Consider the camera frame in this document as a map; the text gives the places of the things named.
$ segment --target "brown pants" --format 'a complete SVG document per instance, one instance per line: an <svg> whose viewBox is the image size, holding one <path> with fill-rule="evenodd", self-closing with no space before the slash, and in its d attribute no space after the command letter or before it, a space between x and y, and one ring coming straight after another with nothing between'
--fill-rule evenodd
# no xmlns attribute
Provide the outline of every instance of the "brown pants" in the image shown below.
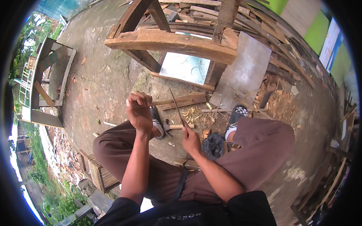
<svg viewBox="0 0 362 226"><path fill-rule="evenodd" d="M93 153L99 163L120 182L135 136L135 128L126 121L105 131L93 142ZM280 121L241 117L233 142L243 147L221 156L215 162L249 192L266 181L287 159L293 150L294 131L290 125ZM170 202L180 175L180 167L150 155L149 183L145 197L151 199L152 203ZM188 173L179 200L198 200L210 204L222 202L202 171Z"/></svg>

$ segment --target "black shirt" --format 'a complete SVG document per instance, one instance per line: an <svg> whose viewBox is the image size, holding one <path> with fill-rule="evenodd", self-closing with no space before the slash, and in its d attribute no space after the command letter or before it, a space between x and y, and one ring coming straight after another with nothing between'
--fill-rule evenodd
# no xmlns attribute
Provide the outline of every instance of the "black shirt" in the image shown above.
<svg viewBox="0 0 362 226"><path fill-rule="evenodd" d="M262 191L232 197L226 207L197 201L179 201L151 208L140 213L140 206L131 199L116 199L95 226L110 225L277 225L266 195Z"/></svg>

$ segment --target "black plastic bag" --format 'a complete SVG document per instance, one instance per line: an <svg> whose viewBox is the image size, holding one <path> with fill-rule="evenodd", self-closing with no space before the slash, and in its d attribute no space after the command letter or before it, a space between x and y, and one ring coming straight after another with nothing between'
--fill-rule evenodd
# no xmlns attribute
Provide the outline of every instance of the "black plastic bag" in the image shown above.
<svg viewBox="0 0 362 226"><path fill-rule="evenodd" d="M212 133L201 144L201 150L210 160L220 158L224 154L224 140L219 133Z"/></svg>

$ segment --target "checkered sandal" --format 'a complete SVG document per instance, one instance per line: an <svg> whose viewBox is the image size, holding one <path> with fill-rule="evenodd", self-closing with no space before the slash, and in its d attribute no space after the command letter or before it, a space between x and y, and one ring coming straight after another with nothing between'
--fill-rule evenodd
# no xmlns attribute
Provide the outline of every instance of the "checkered sandal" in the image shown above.
<svg viewBox="0 0 362 226"><path fill-rule="evenodd" d="M244 107L243 105L235 105L231 112L230 120L224 133L225 140L232 131L236 130L236 123L239 121L239 118L247 116L248 110L246 109L246 107Z"/></svg>
<svg viewBox="0 0 362 226"><path fill-rule="evenodd" d="M162 138L164 138L164 134L165 132L163 131L163 126L161 124L161 120L160 120L160 116L158 115L158 111L156 107L152 107L150 109L151 111L151 116L152 116L152 123L154 126L157 127L157 129L159 129L161 136L159 137L155 137L155 139L160 140Z"/></svg>

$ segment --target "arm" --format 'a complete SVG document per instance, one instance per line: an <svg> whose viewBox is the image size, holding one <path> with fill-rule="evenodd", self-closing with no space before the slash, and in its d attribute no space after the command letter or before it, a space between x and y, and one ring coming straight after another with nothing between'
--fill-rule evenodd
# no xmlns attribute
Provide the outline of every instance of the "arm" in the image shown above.
<svg viewBox="0 0 362 226"><path fill-rule="evenodd" d="M134 102L143 107L134 109ZM151 112L148 106L151 103L151 96L138 91L134 94L131 93L126 100L127 116L136 129L136 138L122 179L120 197L129 198L138 205L141 205L148 186L148 171L150 168L148 141L153 127Z"/></svg>
<svg viewBox="0 0 362 226"><path fill-rule="evenodd" d="M184 149L201 167L215 193L226 203L232 197L244 193L245 189L230 173L205 156L201 151L199 134L195 133L186 122L184 124L185 127L182 128Z"/></svg>

